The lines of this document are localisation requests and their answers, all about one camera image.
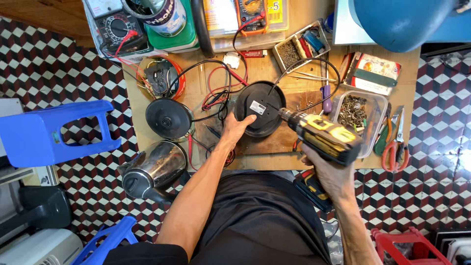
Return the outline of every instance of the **stainless steel kettle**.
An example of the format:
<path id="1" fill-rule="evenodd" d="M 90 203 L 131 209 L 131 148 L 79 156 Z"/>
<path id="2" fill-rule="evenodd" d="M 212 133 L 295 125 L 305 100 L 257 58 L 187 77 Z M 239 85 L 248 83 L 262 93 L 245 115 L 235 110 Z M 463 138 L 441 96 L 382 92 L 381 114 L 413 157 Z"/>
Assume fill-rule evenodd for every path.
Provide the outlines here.
<path id="1" fill-rule="evenodd" d="M 118 166 L 124 191 L 133 198 L 148 198 L 171 204 L 175 194 L 166 190 L 184 173 L 187 157 L 183 149 L 169 141 L 159 141 L 131 162 Z"/>

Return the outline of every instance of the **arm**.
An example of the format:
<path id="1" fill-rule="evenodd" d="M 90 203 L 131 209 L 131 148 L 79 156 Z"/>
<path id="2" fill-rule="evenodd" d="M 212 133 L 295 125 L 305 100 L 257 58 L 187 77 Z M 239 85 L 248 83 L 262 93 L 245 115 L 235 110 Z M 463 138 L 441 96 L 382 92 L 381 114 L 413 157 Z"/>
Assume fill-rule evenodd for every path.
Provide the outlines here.
<path id="1" fill-rule="evenodd" d="M 179 245 L 191 258 L 208 220 L 224 162 L 255 119 L 255 115 L 250 115 L 238 122 L 233 113 L 227 116 L 218 145 L 178 194 L 165 216 L 156 244 Z"/>
<path id="2" fill-rule="evenodd" d="M 381 264 L 355 199 L 353 164 L 342 167 L 323 160 L 304 144 L 301 147 L 307 156 L 302 161 L 307 166 L 315 166 L 322 187 L 329 194 L 337 212 L 345 264 Z"/>

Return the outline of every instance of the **person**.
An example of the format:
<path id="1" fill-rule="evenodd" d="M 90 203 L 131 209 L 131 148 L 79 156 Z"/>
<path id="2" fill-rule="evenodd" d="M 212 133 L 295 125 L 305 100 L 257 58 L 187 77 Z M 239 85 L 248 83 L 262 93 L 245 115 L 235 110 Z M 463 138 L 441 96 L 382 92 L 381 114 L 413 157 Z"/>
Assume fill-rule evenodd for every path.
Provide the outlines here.
<path id="1" fill-rule="evenodd" d="M 171 205 L 154 244 L 112 249 L 104 264 L 331 264 L 312 202 L 288 180 L 267 172 L 220 179 L 224 161 L 255 115 L 230 113 L 219 143 Z M 345 264 L 381 264 L 355 198 L 353 166 L 323 160 L 302 145 L 333 201 Z"/>

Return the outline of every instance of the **tin can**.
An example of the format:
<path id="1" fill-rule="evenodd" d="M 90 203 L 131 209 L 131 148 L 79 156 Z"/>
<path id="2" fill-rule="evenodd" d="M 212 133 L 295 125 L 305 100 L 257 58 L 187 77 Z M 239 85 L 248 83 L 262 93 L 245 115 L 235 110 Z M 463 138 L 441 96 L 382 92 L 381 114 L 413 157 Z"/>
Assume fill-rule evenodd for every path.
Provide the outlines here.
<path id="1" fill-rule="evenodd" d="M 180 0 L 153 0 L 152 14 L 142 14 L 140 9 L 132 8 L 126 0 L 121 0 L 123 7 L 132 16 L 139 18 L 164 37 L 174 37 L 183 31 L 187 24 L 187 13 Z"/>

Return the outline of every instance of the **kettle handle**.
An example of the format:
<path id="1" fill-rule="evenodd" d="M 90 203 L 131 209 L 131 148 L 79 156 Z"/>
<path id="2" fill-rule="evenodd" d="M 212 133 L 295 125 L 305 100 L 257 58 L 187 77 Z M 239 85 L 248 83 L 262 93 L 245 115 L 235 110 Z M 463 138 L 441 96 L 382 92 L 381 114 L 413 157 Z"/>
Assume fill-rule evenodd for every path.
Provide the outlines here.
<path id="1" fill-rule="evenodd" d="M 148 189 L 144 193 L 144 197 L 151 199 L 157 203 L 172 204 L 172 202 L 175 200 L 177 195 L 168 193 L 164 190 L 153 188 L 153 189 Z"/>

